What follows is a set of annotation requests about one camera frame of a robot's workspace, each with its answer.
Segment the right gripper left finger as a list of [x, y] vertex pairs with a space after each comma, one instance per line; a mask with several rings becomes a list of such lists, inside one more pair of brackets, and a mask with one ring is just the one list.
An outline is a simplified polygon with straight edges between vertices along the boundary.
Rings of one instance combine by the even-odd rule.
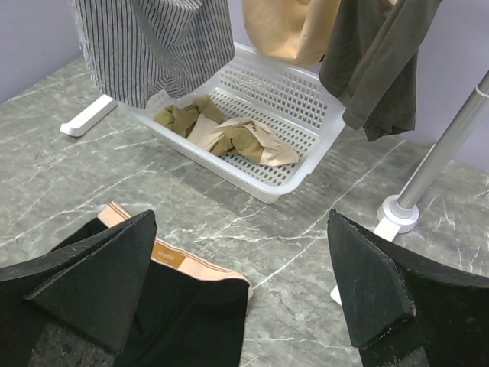
[[125, 347], [157, 226], [147, 210], [1, 269], [3, 366], [112, 366]]

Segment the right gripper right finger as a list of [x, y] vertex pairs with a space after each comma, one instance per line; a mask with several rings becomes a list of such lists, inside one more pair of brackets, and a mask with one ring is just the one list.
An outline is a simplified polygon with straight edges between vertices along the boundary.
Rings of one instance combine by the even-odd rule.
[[332, 210], [329, 251], [364, 366], [486, 366], [488, 279], [382, 239]]

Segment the black underwear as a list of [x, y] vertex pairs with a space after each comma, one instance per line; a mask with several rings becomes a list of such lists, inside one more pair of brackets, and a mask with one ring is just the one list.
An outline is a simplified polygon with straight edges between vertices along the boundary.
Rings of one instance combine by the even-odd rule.
[[[49, 252], [134, 216], [110, 203]], [[128, 339], [112, 366], [239, 365], [252, 294], [242, 274], [155, 236]]]

